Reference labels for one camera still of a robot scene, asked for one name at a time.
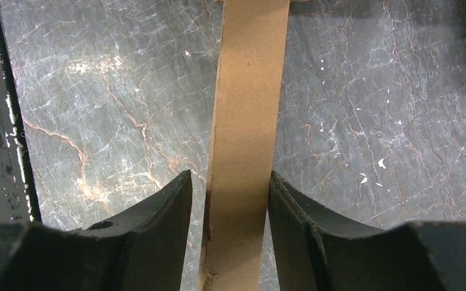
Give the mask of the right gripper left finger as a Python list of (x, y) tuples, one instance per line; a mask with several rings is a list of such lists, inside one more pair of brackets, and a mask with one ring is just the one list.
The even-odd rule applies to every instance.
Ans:
[(185, 170), (87, 229), (0, 223), (0, 290), (178, 290), (191, 207)]

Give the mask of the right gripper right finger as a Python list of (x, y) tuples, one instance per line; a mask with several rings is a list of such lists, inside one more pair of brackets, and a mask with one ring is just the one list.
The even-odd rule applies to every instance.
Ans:
[(466, 290), (466, 221), (378, 229), (321, 205), (276, 172), (268, 214), (282, 290)]

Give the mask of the cardboard box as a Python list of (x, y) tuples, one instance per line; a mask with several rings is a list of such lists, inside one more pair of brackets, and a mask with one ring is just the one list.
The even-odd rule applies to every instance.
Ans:
[(288, 1), (225, 1), (199, 290), (257, 290)]

